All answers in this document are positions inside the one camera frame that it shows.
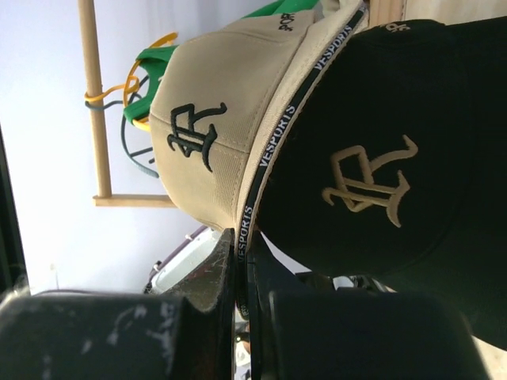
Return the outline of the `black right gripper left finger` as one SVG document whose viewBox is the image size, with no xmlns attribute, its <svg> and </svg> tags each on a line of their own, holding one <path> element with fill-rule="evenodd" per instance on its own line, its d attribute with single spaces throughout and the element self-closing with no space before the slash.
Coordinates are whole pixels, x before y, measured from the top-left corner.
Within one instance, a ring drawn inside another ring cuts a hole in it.
<svg viewBox="0 0 507 380">
<path fill-rule="evenodd" d="M 231 379 L 234 232 L 164 294 L 41 294 L 1 307 L 4 379 Z"/>
</svg>

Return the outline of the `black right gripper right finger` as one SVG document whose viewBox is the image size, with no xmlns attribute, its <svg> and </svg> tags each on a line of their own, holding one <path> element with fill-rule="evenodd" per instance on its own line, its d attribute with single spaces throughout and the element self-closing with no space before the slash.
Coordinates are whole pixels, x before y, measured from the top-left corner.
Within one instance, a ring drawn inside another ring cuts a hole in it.
<svg viewBox="0 0 507 380">
<path fill-rule="evenodd" d="M 255 379 L 486 379 L 463 316 L 416 293 L 302 283 L 253 236 L 246 262 Z"/>
</svg>

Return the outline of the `black cap with gold embroidery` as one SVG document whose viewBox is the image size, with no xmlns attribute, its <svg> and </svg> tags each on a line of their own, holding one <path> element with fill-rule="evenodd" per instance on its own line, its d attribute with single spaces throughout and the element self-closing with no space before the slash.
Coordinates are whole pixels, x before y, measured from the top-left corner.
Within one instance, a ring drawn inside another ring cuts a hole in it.
<svg viewBox="0 0 507 380">
<path fill-rule="evenodd" d="M 506 346 L 506 19 L 380 25 L 311 92 L 257 213 L 326 276 L 436 293 Z"/>
</svg>

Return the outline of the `beige cap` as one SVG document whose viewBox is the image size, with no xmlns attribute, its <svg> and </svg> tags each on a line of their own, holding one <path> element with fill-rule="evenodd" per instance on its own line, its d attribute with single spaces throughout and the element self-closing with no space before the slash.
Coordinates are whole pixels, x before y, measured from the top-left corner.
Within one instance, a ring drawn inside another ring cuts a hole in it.
<svg viewBox="0 0 507 380">
<path fill-rule="evenodd" d="M 311 91 L 368 23 L 362 1 L 245 17 L 177 47 L 151 103 L 159 176 L 173 204 L 233 230 L 237 304 L 247 310 L 246 259 L 267 177 Z"/>
</svg>

